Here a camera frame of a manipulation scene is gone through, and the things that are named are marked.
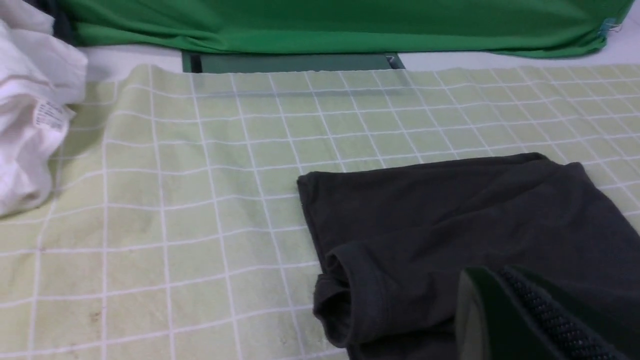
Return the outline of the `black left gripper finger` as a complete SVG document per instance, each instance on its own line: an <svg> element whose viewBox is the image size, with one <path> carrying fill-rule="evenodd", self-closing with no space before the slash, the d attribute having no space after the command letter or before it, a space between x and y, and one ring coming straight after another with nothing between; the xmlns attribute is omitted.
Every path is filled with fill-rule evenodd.
<svg viewBox="0 0 640 360"><path fill-rule="evenodd" d="M639 331L522 267L459 275L460 360L637 360Z"/></svg>

